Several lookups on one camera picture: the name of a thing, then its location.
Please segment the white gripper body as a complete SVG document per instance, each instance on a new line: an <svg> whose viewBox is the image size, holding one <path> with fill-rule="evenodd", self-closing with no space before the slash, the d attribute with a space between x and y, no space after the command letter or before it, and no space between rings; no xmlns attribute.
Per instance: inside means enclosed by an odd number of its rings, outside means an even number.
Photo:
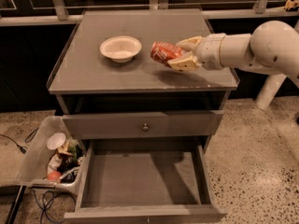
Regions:
<svg viewBox="0 0 299 224"><path fill-rule="evenodd" d="M221 43L225 33L211 34L202 39L196 49L196 56L206 70L222 70Z"/></svg>

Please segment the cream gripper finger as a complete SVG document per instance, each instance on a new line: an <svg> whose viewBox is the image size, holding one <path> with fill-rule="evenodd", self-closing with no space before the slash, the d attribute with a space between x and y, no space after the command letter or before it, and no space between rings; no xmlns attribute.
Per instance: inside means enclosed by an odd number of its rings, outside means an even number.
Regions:
<svg viewBox="0 0 299 224"><path fill-rule="evenodd" d="M197 47L202 42L202 40L203 40L203 37L194 36L194 37L190 37L190 38L187 38L184 40L180 40L179 42L177 42L176 46L180 47L186 51L196 52Z"/></svg>
<svg viewBox="0 0 299 224"><path fill-rule="evenodd" d="M172 69L179 71L193 71L201 66L198 58L192 52L184 53L176 59L169 60L167 64Z"/></svg>

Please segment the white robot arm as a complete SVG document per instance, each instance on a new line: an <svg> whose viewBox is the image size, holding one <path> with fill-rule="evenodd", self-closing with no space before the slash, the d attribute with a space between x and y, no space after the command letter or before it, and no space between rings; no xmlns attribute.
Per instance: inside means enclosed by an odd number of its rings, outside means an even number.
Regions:
<svg viewBox="0 0 299 224"><path fill-rule="evenodd" d="M299 88L299 33L285 22L265 22L251 34L195 36L177 46L183 55L167 62L176 70L230 67L267 75L255 100L261 109L270 105L285 79Z"/></svg>

